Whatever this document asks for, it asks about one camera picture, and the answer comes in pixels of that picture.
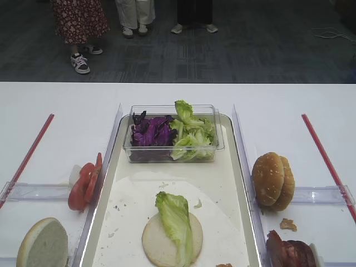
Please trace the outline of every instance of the white pants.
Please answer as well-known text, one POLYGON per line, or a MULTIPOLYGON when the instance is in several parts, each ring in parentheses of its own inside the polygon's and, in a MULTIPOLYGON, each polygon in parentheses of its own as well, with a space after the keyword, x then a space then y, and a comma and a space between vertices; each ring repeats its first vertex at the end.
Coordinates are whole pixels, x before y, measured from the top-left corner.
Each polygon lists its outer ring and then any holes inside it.
POLYGON ((139 24, 150 24, 154 21, 154 0, 115 0, 121 25, 136 29, 139 24))

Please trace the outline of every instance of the lettuce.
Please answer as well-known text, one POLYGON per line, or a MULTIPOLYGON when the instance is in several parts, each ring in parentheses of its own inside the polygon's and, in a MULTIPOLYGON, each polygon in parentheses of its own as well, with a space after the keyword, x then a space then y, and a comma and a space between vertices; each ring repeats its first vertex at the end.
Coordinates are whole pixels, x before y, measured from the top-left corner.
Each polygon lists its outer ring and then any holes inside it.
POLYGON ((176 267, 189 267, 193 259, 193 234, 188 201, 161 191, 156 195, 156 207, 167 237, 177 247, 176 267))
POLYGON ((193 107, 189 105, 184 100, 178 100, 175 102, 175 107, 179 118, 182 120, 184 124, 187 125, 195 125, 195 126, 203 126, 204 121, 198 120, 193 115, 193 107))
POLYGON ((182 121, 170 122, 170 127, 178 131, 174 139, 174 146, 185 147, 185 149, 174 149, 171 153, 173 160, 192 161, 208 160, 214 157, 214 150, 192 149, 187 147, 210 146, 214 140, 214 127, 208 119, 198 119, 193 115, 193 108, 184 100, 175 102, 179 118, 182 121))

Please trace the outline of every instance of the floral skirt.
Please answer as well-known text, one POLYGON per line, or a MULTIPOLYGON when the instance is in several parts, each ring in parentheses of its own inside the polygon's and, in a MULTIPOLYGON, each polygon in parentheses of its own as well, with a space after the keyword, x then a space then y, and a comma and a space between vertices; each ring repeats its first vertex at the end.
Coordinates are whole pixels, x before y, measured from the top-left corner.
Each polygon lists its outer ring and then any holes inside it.
POLYGON ((109 31, 100 0, 51 0, 56 34, 69 44, 84 44, 109 31))

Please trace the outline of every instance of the clear plastic container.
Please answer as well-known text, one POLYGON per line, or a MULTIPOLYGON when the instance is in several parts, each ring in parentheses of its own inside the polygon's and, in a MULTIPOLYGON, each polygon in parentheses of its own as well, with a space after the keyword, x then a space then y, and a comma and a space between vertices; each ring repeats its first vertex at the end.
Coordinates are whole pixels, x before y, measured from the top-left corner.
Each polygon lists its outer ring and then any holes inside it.
POLYGON ((132 127, 134 127, 133 115, 139 115, 146 111, 145 118, 164 117, 171 115, 179 120, 174 105, 171 106, 132 106, 130 118, 128 120, 123 149, 126 151, 129 162, 213 162, 215 161, 216 150, 225 147, 222 138, 219 112, 212 105, 192 105, 194 116, 199 119, 208 119, 213 127, 213 140, 207 146, 132 146, 132 127), (195 155, 190 157, 183 156, 174 160, 171 155, 173 152, 182 152, 185 155, 195 155))

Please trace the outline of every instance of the black pants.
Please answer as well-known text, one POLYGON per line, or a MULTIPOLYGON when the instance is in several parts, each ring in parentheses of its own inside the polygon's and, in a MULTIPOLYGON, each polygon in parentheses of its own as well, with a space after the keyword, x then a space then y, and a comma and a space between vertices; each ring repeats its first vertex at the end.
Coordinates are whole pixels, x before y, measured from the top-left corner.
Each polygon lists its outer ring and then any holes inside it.
POLYGON ((178 23, 212 24, 212 0, 178 0, 178 23))

